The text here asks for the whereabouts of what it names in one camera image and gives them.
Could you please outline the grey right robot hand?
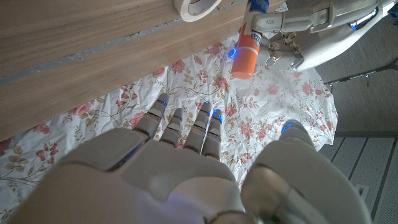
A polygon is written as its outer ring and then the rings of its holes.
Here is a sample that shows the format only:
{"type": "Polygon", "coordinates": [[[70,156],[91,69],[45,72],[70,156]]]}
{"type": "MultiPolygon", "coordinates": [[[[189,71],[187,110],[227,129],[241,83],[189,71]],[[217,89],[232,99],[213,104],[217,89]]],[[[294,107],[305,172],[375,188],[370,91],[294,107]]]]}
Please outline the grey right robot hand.
{"type": "Polygon", "coordinates": [[[182,149],[182,110],[159,140],[161,94],[134,129],[112,129],[69,152],[11,223],[371,223],[358,190],[294,119],[238,184],[220,161],[220,110],[204,103],[182,149]]]}

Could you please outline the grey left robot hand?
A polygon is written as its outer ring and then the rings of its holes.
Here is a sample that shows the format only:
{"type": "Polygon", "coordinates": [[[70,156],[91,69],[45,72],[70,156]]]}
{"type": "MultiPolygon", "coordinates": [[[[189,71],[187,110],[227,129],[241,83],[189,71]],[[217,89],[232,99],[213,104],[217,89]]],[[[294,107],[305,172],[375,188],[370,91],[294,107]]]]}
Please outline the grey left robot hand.
{"type": "Polygon", "coordinates": [[[396,5],[397,0],[331,0],[255,15],[255,31],[275,33],[260,59],[279,70],[317,67],[348,50],[396,5]]]}

